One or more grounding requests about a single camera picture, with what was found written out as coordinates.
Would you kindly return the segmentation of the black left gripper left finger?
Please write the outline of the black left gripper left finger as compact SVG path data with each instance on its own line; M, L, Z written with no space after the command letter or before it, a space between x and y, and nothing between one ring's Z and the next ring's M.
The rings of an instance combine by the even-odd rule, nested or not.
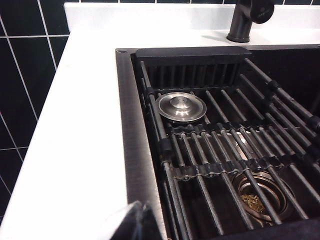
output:
M110 240L141 240L143 205L134 201L118 211L112 217L112 231Z

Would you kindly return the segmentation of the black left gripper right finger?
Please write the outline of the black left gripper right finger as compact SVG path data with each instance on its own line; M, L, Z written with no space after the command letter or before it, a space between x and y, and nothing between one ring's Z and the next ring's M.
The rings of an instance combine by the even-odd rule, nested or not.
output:
M164 240L154 212L147 201L142 209L142 239L143 240Z

